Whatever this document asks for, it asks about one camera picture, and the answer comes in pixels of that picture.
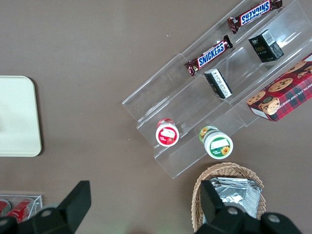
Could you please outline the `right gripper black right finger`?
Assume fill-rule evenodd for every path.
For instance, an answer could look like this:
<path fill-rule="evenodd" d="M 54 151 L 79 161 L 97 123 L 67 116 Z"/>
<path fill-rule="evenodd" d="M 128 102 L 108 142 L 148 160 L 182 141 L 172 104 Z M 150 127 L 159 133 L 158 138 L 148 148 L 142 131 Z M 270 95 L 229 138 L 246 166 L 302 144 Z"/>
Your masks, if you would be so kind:
<path fill-rule="evenodd" d="M 244 213 L 233 206 L 225 206 L 210 181 L 200 185 L 201 206 L 207 223 L 197 234 L 239 234 L 244 225 Z"/>

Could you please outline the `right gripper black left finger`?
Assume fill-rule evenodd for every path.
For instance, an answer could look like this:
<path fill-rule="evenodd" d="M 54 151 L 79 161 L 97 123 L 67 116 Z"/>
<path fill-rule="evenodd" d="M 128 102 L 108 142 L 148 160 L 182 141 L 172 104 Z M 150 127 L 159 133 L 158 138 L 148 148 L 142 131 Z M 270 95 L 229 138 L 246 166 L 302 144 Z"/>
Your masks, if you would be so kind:
<path fill-rule="evenodd" d="M 31 218 L 35 234 L 74 234 L 91 207 L 90 181 L 80 181 L 57 206 Z"/>

